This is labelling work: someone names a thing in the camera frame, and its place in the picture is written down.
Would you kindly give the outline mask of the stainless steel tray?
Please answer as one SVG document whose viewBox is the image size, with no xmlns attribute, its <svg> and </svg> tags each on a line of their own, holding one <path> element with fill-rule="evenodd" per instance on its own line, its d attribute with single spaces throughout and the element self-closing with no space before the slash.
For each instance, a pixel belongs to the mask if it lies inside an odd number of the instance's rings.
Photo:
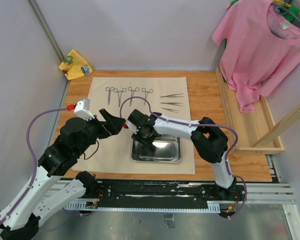
<svg viewBox="0 0 300 240">
<path fill-rule="evenodd" d="M 154 139 L 155 149 L 133 140 L 131 157 L 140 163 L 176 164 L 181 159 L 180 138 L 171 135 L 161 135 Z"/>
</svg>

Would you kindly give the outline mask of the steel surgical scissors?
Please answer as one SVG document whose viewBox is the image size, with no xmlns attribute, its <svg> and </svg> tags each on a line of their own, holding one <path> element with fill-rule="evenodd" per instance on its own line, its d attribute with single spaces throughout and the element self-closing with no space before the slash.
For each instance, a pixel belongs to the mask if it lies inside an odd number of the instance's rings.
<svg viewBox="0 0 300 240">
<path fill-rule="evenodd" d="M 114 87 L 106 87 L 105 88 L 105 91 L 107 91 L 107 104 L 109 105 L 110 104 L 110 101 L 111 101 L 111 93 L 115 91 L 115 88 Z"/>
</svg>

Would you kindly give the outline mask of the steel hemostat clamp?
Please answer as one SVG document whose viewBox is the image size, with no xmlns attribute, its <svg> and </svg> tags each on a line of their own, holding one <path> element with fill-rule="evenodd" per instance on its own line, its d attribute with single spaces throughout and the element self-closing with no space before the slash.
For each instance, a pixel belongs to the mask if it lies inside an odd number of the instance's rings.
<svg viewBox="0 0 300 240">
<path fill-rule="evenodd" d="M 131 106 L 133 102 L 133 97 L 135 96 L 135 93 L 140 90 L 140 88 L 129 86 L 127 90 L 130 91 L 129 105 Z"/>
</svg>

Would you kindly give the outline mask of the long steel hemostat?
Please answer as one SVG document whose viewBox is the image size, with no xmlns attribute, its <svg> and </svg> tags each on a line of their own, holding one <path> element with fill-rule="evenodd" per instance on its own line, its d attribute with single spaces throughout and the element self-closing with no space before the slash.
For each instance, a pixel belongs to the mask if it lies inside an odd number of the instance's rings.
<svg viewBox="0 0 300 240">
<path fill-rule="evenodd" d="M 150 88 L 150 89 L 142 88 L 141 91 L 144 93 L 143 105 L 145 106 L 146 105 L 146 100 L 148 98 L 148 95 L 151 94 L 151 93 L 153 93 L 154 90 L 152 88 Z"/>
</svg>

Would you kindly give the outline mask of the beige cloth wrap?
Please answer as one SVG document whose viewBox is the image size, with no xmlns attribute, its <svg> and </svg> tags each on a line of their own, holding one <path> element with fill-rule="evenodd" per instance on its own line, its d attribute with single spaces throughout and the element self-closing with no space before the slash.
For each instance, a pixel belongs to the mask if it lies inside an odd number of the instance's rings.
<svg viewBox="0 0 300 240">
<path fill-rule="evenodd" d="M 120 107 L 118 95 L 115 92 L 111 93 L 108 105 L 106 87 L 114 87 L 118 90 L 126 88 L 126 92 L 121 97 Z M 131 106 L 129 102 L 131 93 L 128 87 L 139 87 L 139 91 L 134 94 Z M 153 89 L 145 105 L 142 88 Z M 184 97 L 160 98 L 160 96 L 172 94 L 184 94 Z M 100 109 L 105 109 L 111 115 L 125 119 L 135 109 L 146 115 L 150 112 L 157 112 L 181 120 L 191 118 L 186 77 L 93 77 L 87 99 L 90 100 L 90 112 L 100 121 L 104 119 L 99 112 Z M 183 106 L 166 105 L 161 102 L 183 103 Z M 179 113 L 162 108 L 179 110 Z M 114 174 L 193 175 L 195 173 L 195 150 L 191 141 L 183 138 L 180 140 L 181 159 L 178 163 L 137 162 L 132 159 L 133 139 L 131 135 L 130 130 L 123 129 L 118 135 L 99 140 L 85 152 L 87 159 L 81 158 L 72 169 Z"/>
</svg>

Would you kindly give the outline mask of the steel surgical forceps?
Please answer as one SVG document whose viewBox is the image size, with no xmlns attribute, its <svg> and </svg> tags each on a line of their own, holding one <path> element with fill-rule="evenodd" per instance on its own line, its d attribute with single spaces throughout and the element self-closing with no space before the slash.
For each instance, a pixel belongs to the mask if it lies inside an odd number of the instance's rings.
<svg viewBox="0 0 300 240">
<path fill-rule="evenodd" d="M 183 93 L 177 93 L 177 94 L 169 94 L 169 95 L 162 95 L 160 98 L 183 98 Z"/>
</svg>

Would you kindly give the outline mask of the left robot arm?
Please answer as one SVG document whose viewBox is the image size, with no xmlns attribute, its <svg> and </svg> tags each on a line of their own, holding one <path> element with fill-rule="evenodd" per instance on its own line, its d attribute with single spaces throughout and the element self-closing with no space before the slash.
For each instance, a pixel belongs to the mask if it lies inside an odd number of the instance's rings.
<svg viewBox="0 0 300 240">
<path fill-rule="evenodd" d="M 0 237 L 3 240 L 31 240 L 51 216 L 74 199 L 91 198 L 99 191 L 95 177 L 80 172 L 68 185 L 54 195 L 43 199 L 50 188 L 98 139 L 118 135 L 125 123 L 105 109 L 99 111 L 100 121 L 88 110 L 75 111 L 60 129 L 60 134 L 40 157 L 34 159 L 33 173 L 13 201 L 0 211 Z"/>
</svg>

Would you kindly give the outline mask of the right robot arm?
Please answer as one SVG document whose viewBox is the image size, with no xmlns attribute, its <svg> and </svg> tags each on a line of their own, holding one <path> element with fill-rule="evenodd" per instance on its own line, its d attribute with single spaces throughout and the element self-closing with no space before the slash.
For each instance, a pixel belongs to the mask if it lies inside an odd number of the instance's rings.
<svg viewBox="0 0 300 240">
<path fill-rule="evenodd" d="M 146 115 L 135 109 L 125 122 L 132 132 L 132 139 L 155 150 L 155 138 L 170 135 L 191 141 L 199 156 L 211 164 L 217 185 L 217 196 L 222 200 L 230 199 L 235 189 L 234 177 L 226 167 L 228 137 L 208 117 L 202 120 L 182 120 L 161 113 Z"/>
</svg>

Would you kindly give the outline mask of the yellow printed cloth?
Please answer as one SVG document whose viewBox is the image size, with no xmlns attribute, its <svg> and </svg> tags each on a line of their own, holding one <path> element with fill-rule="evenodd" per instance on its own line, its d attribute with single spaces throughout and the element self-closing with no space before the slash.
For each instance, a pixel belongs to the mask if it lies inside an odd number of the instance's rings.
<svg viewBox="0 0 300 240">
<path fill-rule="evenodd" d="M 93 67 L 74 49 L 72 49 L 58 66 L 68 81 L 90 75 Z"/>
</svg>

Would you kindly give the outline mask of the pink t-shirt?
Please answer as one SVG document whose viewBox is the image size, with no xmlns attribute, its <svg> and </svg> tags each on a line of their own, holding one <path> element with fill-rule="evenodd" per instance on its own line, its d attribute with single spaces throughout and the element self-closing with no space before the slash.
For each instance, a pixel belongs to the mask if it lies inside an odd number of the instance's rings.
<svg viewBox="0 0 300 240">
<path fill-rule="evenodd" d="M 239 0 L 212 34 L 226 41 L 220 70 L 242 113 L 255 110 L 300 63 L 300 28 L 275 11 L 271 0 Z"/>
</svg>

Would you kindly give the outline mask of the wooden pole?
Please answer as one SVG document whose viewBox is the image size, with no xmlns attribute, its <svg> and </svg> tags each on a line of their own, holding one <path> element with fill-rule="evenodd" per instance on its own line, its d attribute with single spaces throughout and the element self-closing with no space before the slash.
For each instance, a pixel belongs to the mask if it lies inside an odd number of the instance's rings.
<svg viewBox="0 0 300 240">
<path fill-rule="evenodd" d="M 253 147 L 264 147 L 300 120 L 300 103 L 270 129 Z"/>
</svg>

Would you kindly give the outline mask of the green clothes hanger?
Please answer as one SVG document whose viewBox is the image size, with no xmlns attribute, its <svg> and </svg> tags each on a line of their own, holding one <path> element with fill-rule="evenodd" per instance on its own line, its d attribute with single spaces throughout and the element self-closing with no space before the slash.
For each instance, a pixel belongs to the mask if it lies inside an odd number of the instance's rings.
<svg viewBox="0 0 300 240">
<path fill-rule="evenodd" d="M 293 21 L 297 21 L 300 25 L 300 9 L 291 4 L 292 0 L 273 0 L 274 11 L 284 16 L 285 21 L 279 23 L 282 30 L 288 30 L 292 27 Z"/>
</svg>

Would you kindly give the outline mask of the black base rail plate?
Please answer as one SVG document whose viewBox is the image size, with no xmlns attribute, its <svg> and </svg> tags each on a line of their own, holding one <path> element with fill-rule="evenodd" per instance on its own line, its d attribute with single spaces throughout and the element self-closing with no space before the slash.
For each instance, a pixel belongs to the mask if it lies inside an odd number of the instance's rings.
<svg viewBox="0 0 300 240">
<path fill-rule="evenodd" d="M 227 193 L 213 182 L 97 179 L 81 197 L 101 198 L 98 207 L 132 209 L 203 209 L 209 201 L 242 201 L 244 187 Z"/>
</svg>

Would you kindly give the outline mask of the wooden tray frame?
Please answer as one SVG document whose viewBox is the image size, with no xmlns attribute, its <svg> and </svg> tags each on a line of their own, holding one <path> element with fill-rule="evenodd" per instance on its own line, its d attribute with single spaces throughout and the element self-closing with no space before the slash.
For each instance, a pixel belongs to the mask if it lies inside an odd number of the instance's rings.
<svg viewBox="0 0 300 240">
<path fill-rule="evenodd" d="M 234 129 L 238 135 L 238 142 L 232 152 L 235 154 L 262 155 L 277 155 L 284 152 L 285 148 L 280 136 L 266 146 L 254 146 L 276 125 L 268 100 L 261 97 L 253 104 L 255 107 L 253 112 L 240 112 L 236 92 L 229 89 L 220 67 L 217 67 L 215 73 L 226 125 Z"/>
</svg>

